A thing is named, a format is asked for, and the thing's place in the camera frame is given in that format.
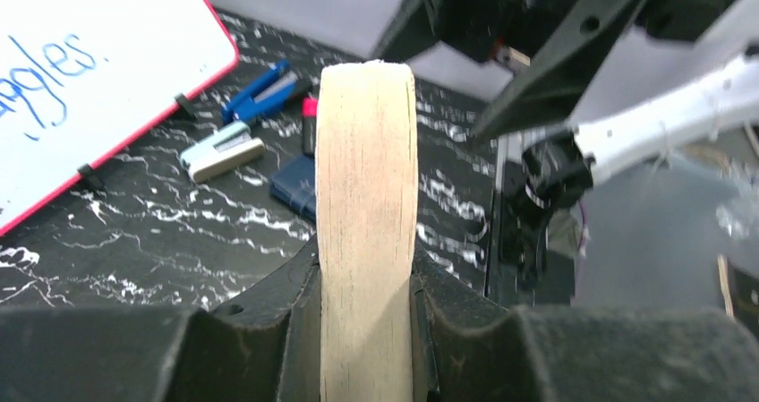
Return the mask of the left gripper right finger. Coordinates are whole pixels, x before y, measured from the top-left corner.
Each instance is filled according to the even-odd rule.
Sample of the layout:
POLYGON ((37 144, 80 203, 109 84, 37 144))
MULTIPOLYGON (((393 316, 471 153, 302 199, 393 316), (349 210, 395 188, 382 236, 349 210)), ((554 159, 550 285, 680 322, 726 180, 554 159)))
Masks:
POLYGON ((758 344, 717 310, 503 308, 425 253, 424 388, 435 401, 755 401, 758 344))

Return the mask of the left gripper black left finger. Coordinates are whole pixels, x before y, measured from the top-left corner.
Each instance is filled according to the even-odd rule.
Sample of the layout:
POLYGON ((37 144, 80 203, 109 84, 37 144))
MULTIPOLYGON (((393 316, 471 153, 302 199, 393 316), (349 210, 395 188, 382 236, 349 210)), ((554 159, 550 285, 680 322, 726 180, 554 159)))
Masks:
POLYGON ((4 401, 316 401, 316 244, 211 311, 4 308, 4 401))

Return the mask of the purple colouring book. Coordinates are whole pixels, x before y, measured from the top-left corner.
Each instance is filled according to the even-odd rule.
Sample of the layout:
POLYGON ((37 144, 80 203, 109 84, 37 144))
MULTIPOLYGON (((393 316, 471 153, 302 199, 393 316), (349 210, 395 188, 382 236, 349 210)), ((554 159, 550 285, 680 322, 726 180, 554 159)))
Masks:
POLYGON ((409 401, 419 171, 407 65, 322 71, 315 163, 320 397, 409 401))

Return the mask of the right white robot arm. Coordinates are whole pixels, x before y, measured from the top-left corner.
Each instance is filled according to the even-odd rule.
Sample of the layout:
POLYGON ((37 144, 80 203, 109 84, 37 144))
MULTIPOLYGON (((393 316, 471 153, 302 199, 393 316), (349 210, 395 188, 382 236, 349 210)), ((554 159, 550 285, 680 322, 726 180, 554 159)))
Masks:
POLYGON ((477 141, 607 115, 671 79, 652 53, 617 56, 628 32, 675 46, 701 43, 747 0, 402 0, 372 56, 404 62, 438 43, 513 74, 474 129, 477 141))

